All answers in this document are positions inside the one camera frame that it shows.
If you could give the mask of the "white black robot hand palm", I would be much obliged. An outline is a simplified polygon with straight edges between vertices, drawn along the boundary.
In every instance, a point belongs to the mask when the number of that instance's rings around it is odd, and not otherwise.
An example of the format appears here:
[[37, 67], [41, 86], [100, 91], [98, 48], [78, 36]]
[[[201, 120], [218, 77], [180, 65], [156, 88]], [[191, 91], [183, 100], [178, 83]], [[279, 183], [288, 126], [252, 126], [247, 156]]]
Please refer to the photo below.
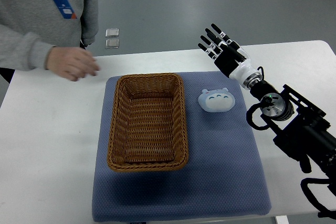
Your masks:
[[220, 48], [222, 52], [218, 55], [218, 58], [214, 60], [216, 67], [226, 77], [235, 80], [252, 80], [254, 78], [261, 79], [260, 71], [251, 65], [251, 59], [246, 53], [242, 53], [242, 55], [246, 58], [245, 61], [236, 61], [228, 47], [229, 46], [222, 46]]

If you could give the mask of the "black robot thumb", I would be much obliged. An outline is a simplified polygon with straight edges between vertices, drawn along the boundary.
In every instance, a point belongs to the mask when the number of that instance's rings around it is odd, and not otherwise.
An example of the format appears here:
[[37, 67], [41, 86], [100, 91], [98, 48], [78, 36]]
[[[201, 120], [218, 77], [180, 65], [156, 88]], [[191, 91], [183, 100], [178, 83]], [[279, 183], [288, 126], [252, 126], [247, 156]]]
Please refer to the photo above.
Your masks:
[[246, 60], [246, 58], [240, 52], [235, 50], [234, 48], [228, 47], [228, 49], [231, 51], [232, 56], [236, 61], [245, 61]]

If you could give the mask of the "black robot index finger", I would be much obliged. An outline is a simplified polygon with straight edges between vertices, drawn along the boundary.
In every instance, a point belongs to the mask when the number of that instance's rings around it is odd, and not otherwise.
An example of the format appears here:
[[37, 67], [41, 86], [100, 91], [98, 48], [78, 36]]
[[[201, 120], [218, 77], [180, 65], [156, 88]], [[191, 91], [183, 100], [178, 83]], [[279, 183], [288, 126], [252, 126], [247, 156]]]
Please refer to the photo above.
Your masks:
[[220, 44], [232, 44], [233, 41], [229, 38], [229, 36], [224, 33], [219, 27], [217, 27], [214, 23], [211, 24], [211, 27], [218, 33], [219, 37], [217, 37], [214, 41], [216, 45]]

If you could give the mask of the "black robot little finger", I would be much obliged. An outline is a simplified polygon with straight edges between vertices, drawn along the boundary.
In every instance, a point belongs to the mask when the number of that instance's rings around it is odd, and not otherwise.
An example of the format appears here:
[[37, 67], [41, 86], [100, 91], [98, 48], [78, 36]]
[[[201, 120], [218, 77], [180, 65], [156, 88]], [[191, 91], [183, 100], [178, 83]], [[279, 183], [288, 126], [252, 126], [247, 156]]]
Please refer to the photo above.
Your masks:
[[216, 54], [212, 49], [205, 47], [203, 44], [198, 43], [198, 47], [202, 49], [211, 59], [216, 60], [218, 54]]

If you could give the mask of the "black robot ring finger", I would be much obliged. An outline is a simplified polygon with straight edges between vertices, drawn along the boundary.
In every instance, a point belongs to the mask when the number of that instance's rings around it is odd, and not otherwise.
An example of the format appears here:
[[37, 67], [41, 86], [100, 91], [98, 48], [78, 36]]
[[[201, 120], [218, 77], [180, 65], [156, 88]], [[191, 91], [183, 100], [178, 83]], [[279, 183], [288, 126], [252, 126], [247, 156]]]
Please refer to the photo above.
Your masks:
[[209, 39], [207, 39], [205, 36], [200, 36], [201, 40], [205, 42], [214, 52], [222, 52], [222, 50], [217, 47], [214, 43], [212, 43]]

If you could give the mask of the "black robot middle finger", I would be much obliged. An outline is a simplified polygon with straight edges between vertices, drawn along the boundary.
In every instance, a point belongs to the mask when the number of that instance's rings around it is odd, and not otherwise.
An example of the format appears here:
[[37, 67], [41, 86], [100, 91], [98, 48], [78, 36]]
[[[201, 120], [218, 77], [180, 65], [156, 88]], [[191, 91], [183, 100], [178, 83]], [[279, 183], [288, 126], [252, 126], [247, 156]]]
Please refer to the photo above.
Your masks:
[[227, 46], [227, 43], [225, 43], [222, 39], [220, 39], [219, 37], [217, 37], [211, 30], [209, 30], [208, 28], [205, 29], [206, 33], [207, 33], [207, 37], [210, 39], [210, 41], [212, 41], [216, 46], [218, 47], [222, 47], [222, 46]]

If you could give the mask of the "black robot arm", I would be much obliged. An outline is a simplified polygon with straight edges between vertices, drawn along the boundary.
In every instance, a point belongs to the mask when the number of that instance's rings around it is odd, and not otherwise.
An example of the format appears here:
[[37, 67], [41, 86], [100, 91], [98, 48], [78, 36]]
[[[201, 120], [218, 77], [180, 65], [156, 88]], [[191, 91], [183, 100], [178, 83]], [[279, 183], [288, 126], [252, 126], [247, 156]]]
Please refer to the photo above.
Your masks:
[[304, 173], [311, 172], [310, 161], [314, 161], [334, 180], [335, 137], [327, 131], [330, 123], [325, 113], [288, 85], [278, 92], [265, 80], [263, 68], [255, 69], [248, 53], [215, 24], [205, 31], [199, 47], [226, 77], [258, 100], [246, 113], [247, 123], [259, 131], [272, 129], [274, 143], [298, 161]]

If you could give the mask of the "grey sweater forearm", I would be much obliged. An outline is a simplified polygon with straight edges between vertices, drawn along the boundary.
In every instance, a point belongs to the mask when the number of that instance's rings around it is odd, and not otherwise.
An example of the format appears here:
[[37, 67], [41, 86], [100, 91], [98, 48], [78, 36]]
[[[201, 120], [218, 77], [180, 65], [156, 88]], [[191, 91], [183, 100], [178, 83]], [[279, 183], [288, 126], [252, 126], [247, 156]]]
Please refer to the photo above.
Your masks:
[[22, 35], [1, 25], [1, 67], [29, 71], [45, 69], [54, 45], [43, 42], [38, 35]]

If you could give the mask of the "person's bare hand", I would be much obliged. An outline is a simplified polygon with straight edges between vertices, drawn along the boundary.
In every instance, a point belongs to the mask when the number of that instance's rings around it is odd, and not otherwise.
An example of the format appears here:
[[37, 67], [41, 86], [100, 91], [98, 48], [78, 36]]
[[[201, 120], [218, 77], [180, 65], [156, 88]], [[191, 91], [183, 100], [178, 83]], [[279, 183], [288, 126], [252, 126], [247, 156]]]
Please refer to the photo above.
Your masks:
[[54, 74], [78, 81], [86, 75], [96, 76], [100, 70], [91, 52], [79, 47], [53, 47], [47, 57], [46, 69]]

